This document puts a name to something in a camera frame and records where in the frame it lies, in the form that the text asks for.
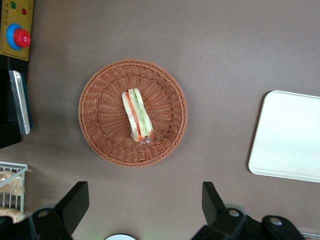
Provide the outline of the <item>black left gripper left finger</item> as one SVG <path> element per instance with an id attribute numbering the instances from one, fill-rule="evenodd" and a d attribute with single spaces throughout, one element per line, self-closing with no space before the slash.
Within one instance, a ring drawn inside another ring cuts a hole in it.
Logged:
<path id="1" fill-rule="evenodd" d="M 89 206 L 88 182 L 79 181 L 54 207 L 39 209 L 28 218 L 31 238 L 71 240 Z"/>

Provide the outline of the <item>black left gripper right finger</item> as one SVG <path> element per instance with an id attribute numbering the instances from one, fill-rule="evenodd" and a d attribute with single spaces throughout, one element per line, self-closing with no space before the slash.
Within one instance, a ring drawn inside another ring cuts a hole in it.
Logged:
<path id="1" fill-rule="evenodd" d="M 202 183 L 202 211 L 207 224 L 193 240 L 237 240 L 246 223 L 246 216 L 237 208 L 226 207 L 214 184 Z"/>

